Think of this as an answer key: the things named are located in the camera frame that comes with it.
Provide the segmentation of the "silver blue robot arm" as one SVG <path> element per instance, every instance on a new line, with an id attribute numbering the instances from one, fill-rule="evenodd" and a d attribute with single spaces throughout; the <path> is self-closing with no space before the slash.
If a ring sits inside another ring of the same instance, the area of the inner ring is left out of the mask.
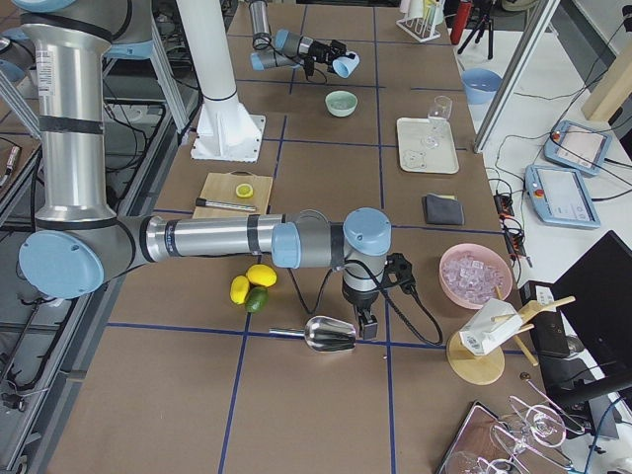
<path id="1" fill-rule="evenodd" d="M 251 27 L 251 64 L 254 70 L 263 71 L 279 67 L 301 68 L 307 78 L 316 72 L 316 65 L 327 67 L 329 73 L 349 78 L 359 65 L 359 55 L 347 46 L 332 39 L 323 43 L 286 29 L 271 32 L 267 1 L 247 1 Z"/>
<path id="2" fill-rule="evenodd" d="M 372 304 L 386 282 L 391 224 L 363 207 L 341 222 L 312 209 L 198 218 L 172 212 L 120 215 L 106 193 L 103 60 L 114 47 L 150 42 L 146 1 L 22 1 L 36 48 L 44 202 L 19 251 L 27 281 L 72 299 L 141 266 L 170 258 L 269 255 L 286 269 L 343 275 L 360 335 L 373 339 Z"/>

